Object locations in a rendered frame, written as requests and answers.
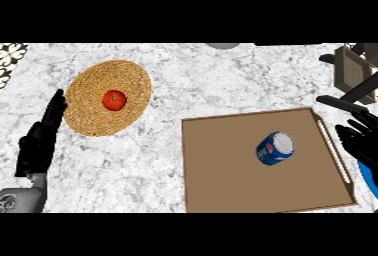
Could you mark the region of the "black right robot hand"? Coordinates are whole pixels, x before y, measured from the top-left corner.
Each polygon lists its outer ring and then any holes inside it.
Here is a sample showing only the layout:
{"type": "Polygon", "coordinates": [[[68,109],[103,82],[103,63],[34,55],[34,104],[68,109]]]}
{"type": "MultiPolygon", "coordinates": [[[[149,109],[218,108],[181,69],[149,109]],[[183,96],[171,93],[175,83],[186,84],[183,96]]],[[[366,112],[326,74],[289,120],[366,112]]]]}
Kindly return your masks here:
{"type": "Polygon", "coordinates": [[[351,114],[348,126],[335,125],[338,138],[344,150],[369,168],[372,174],[378,175],[378,116],[366,108],[332,96],[317,96],[316,101],[351,114]]]}

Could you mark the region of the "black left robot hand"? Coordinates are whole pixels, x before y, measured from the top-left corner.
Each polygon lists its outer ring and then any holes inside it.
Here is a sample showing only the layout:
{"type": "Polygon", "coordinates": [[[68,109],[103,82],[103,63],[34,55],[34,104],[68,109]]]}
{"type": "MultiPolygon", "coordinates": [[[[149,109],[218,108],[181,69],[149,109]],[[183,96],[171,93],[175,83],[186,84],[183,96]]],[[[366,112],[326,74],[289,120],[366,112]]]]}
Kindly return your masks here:
{"type": "Polygon", "coordinates": [[[26,135],[19,139],[16,177],[47,173],[65,109],[63,90],[59,89],[47,104],[41,120],[32,124],[26,135]]]}

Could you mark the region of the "blue soda can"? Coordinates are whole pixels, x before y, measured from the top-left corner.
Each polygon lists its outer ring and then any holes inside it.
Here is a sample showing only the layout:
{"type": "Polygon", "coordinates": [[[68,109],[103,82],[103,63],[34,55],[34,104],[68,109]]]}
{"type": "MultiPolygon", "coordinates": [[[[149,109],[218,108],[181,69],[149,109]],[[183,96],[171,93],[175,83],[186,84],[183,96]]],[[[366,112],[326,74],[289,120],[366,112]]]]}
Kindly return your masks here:
{"type": "Polygon", "coordinates": [[[289,159],[294,152],[295,143],[292,137],[279,131],[267,135],[255,148],[257,159],[267,166],[273,166],[289,159]]]}

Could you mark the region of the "brown wooden tray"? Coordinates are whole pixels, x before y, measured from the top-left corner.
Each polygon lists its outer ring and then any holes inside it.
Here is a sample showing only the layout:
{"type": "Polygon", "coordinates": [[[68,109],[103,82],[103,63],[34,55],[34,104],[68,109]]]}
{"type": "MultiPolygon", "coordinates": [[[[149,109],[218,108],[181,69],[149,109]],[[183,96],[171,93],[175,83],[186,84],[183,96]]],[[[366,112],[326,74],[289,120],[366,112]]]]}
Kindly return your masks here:
{"type": "Polygon", "coordinates": [[[353,180],[320,116],[297,108],[181,121],[186,210],[298,212],[356,203],[353,180]],[[273,166],[255,148],[274,132],[295,143],[273,166]]]}

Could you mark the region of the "round woven straw placemat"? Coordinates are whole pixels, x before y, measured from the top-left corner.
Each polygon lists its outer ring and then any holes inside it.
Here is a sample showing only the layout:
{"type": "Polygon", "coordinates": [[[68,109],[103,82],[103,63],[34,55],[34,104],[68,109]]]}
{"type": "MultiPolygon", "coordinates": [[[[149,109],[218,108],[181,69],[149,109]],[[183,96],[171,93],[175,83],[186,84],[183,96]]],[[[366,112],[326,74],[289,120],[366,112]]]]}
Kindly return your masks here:
{"type": "Polygon", "coordinates": [[[108,60],[88,67],[66,91],[63,112],[69,128],[85,136],[108,136],[124,130],[140,117],[150,99],[150,79],[144,69],[128,60],[108,60]],[[108,91],[125,95],[118,111],[103,106],[108,91]]]}

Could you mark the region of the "red tomato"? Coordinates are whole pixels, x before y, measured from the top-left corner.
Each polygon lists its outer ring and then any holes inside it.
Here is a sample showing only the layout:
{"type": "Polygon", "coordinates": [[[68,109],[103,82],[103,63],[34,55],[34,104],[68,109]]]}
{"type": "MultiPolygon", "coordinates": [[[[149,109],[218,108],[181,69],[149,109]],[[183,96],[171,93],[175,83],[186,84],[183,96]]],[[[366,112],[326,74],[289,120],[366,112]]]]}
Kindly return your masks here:
{"type": "Polygon", "coordinates": [[[109,111],[119,111],[127,103],[127,96],[118,90],[109,90],[102,98],[102,104],[109,111]]]}

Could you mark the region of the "grey round object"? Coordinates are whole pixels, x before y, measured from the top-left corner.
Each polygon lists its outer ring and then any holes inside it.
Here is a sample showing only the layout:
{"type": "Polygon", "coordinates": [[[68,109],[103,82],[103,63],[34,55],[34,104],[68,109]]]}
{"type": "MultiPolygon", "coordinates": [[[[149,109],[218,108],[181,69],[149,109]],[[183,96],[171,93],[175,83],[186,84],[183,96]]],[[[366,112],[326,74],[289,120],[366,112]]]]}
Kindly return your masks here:
{"type": "Polygon", "coordinates": [[[229,50],[239,46],[240,43],[205,43],[211,48],[229,50]]]}

